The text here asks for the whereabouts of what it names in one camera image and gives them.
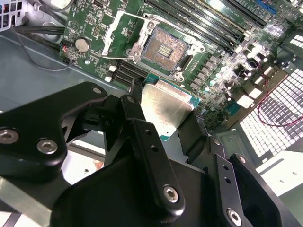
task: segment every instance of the capacitor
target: capacitor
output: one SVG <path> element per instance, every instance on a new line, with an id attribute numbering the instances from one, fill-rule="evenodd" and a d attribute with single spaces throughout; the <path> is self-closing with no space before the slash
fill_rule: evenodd
<path id="1" fill-rule="evenodd" d="M 248 50 L 244 51 L 244 54 L 247 58 L 253 58 L 254 57 L 254 54 Z"/>
<path id="2" fill-rule="evenodd" d="M 264 51 L 266 52 L 266 56 L 270 55 L 270 49 L 268 47 L 264 47 Z"/>
<path id="3" fill-rule="evenodd" d="M 248 77 L 245 75 L 245 74 L 243 74 L 242 76 L 241 76 L 242 78 L 243 78 L 243 80 L 248 80 Z"/>
<path id="4" fill-rule="evenodd" d="M 89 51 L 90 44 L 88 40 L 82 38 L 76 40 L 75 47 L 78 49 L 79 52 L 85 53 Z"/>
<path id="5" fill-rule="evenodd" d="M 228 94 L 230 97 L 232 96 L 232 93 L 230 91 L 226 91 L 226 94 Z"/>
<path id="6" fill-rule="evenodd" d="M 258 53 L 258 54 L 257 54 L 257 57 L 260 58 L 261 61 L 263 61 L 264 63 L 265 63 L 265 62 L 268 62 L 268 58 L 265 57 L 265 56 L 264 56 L 263 54 L 261 54 L 261 53 Z"/>
<path id="7" fill-rule="evenodd" d="M 238 77 L 240 77 L 242 74 L 241 72 L 244 70 L 244 66 L 243 65 L 238 65 L 238 68 L 236 68 L 233 72 L 234 74 L 236 74 Z"/>
<path id="8" fill-rule="evenodd" d="M 206 112 L 206 108 L 205 108 L 205 106 L 203 106 L 202 108 L 201 108 L 201 114 L 204 114 Z"/>
<path id="9" fill-rule="evenodd" d="M 210 88 L 209 88 L 209 86 L 204 86 L 204 87 L 203 87 L 203 90 L 204 90 L 205 92 L 209 92 L 209 91 L 210 91 Z"/>
<path id="10" fill-rule="evenodd" d="M 220 72 L 226 72 L 227 71 L 227 67 L 226 66 L 221 66 L 220 67 Z"/>
<path id="11" fill-rule="evenodd" d="M 253 69 L 258 68 L 258 66 L 259 66 L 259 62 L 254 58 L 247 59 L 247 63 Z"/>
<path id="12" fill-rule="evenodd" d="M 213 86 L 216 83 L 216 81 L 214 79 L 209 79 L 209 85 Z"/>
<path id="13" fill-rule="evenodd" d="M 225 82 L 224 85 L 225 85 L 227 90 L 231 90 L 232 87 L 229 83 Z"/>
<path id="14" fill-rule="evenodd" d="M 249 45 L 248 46 L 248 48 L 247 49 L 249 49 L 252 53 L 256 53 L 256 52 L 258 52 L 258 48 L 257 47 L 255 47 L 254 45 Z"/>
<path id="15" fill-rule="evenodd" d="M 228 102 L 232 100 L 232 98 L 228 94 L 225 94 L 225 98 L 227 99 Z"/>
<path id="16" fill-rule="evenodd" d="M 219 73 L 219 72 L 216 72 L 216 73 L 214 74 L 214 76 L 215 76 L 216 78 L 220 79 L 220 78 L 222 77 L 222 74 Z"/>
<path id="17" fill-rule="evenodd" d="M 243 72 L 243 75 L 245 75 L 247 77 L 251 77 L 252 73 L 249 70 L 245 69 Z"/>

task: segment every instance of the black cable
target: black cable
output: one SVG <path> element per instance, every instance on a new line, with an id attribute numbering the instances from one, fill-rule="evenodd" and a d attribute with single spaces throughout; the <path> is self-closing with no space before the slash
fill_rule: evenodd
<path id="1" fill-rule="evenodd" d="M 28 59 L 30 60 L 30 62 L 35 65 L 36 67 L 38 67 L 39 69 L 45 70 L 45 71 L 50 71 L 50 72 L 59 72 L 59 71 L 64 71 L 66 69 L 68 69 L 72 64 L 73 64 L 73 60 L 70 59 L 70 62 L 67 66 L 63 67 L 63 68 L 59 68 L 59 69 L 50 69 L 50 68 L 45 68 L 43 66 L 38 65 L 36 62 L 34 62 L 34 60 L 31 58 L 31 56 L 29 55 L 29 53 L 27 52 L 27 49 L 22 41 L 22 39 L 20 38 L 19 34 L 15 31 L 14 27 L 11 27 L 11 30 L 16 34 L 17 39 L 22 47 L 22 49 L 24 50 L 26 56 L 28 57 Z"/>
<path id="2" fill-rule="evenodd" d="M 75 0 L 71 0 L 70 3 L 67 6 L 63 7 L 62 9 L 55 9 L 52 6 L 46 4 L 43 0 L 39 0 L 39 2 L 41 3 L 42 6 L 44 6 L 46 9 L 52 12 L 62 13 L 65 12 L 67 9 L 69 9 L 72 6 L 72 4 L 75 2 Z"/>
<path id="3" fill-rule="evenodd" d="M 36 33 L 36 34 L 47 34 L 47 35 L 64 35 L 64 32 L 60 31 L 48 31 L 48 30 L 34 30 L 34 31 L 22 31 L 23 33 Z"/>
<path id="4" fill-rule="evenodd" d="M 66 20 L 64 20 L 61 16 L 57 15 L 56 13 L 52 12 L 51 10 L 46 9 L 44 6 L 40 6 L 40 11 L 50 15 L 56 21 L 58 21 L 62 25 L 66 25 Z"/>
<path id="5" fill-rule="evenodd" d="M 60 45 L 52 43 L 52 42 L 44 39 L 43 37 L 41 37 L 41 36 L 39 36 L 35 33 L 22 32 L 22 31 L 20 31 L 18 33 L 27 37 L 27 38 L 29 38 L 29 39 L 31 39 L 31 40 L 34 40 L 35 42 L 37 42 L 37 43 L 39 43 L 43 46 L 46 46 L 46 47 L 50 48 L 53 51 L 56 51 L 57 53 L 60 52 L 60 49 L 61 49 Z"/>
<path id="6" fill-rule="evenodd" d="M 64 31 L 65 27 L 57 27 L 57 26 L 17 26 L 15 27 L 16 31 L 36 31 L 36 30 L 49 30 L 49 31 Z"/>

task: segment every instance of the red wire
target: red wire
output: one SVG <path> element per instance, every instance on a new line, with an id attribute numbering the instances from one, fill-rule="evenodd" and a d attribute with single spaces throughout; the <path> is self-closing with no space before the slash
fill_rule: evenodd
<path id="1" fill-rule="evenodd" d="M 292 126 L 292 125 L 294 125 L 294 124 L 297 124 L 299 121 L 303 120 L 303 116 L 301 116 L 300 118 L 298 118 L 297 120 L 295 120 L 295 121 L 293 121 L 293 122 L 291 122 L 291 123 L 279 125 L 279 124 L 269 124 L 269 123 L 267 123 L 267 122 L 265 122 L 264 120 L 261 119 L 261 117 L 260 117 L 261 108 L 262 108 L 264 102 L 266 101 L 266 99 L 267 99 L 268 96 L 269 96 L 268 81 L 266 80 L 266 75 L 264 74 L 264 72 L 263 72 L 263 78 L 264 78 L 264 81 L 265 81 L 266 96 L 261 100 L 261 102 L 260 102 L 259 105 L 258 105 L 257 117 L 259 118 L 259 120 L 260 120 L 263 124 L 268 125 L 268 126 L 270 126 L 270 127 L 287 127 L 287 126 Z"/>

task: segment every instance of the black mounting arm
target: black mounting arm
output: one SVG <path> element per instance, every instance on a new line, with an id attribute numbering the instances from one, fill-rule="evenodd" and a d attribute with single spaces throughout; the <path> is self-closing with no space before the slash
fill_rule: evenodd
<path id="1" fill-rule="evenodd" d="M 120 98 L 86 82 L 1 114 L 0 175 L 52 210 L 51 227 L 300 226 L 244 157 L 226 160 L 194 112 L 178 132 L 199 169 L 169 160 L 141 95 L 138 80 Z M 60 183 L 67 145 L 90 130 L 104 132 L 105 167 Z M 61 192 L 49 198 L 52 182 Z"/>

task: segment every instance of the metal cover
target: metal cover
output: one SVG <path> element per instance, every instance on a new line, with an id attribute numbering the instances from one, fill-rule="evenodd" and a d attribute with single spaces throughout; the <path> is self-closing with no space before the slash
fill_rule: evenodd
<path id="1" fill-rule="evenodd" d="M 191 98 L 163 80 L 144 86 L 141 107 L 146 120 L 155 125 L 160 139 L 167 141 L 194 109 Z"/>

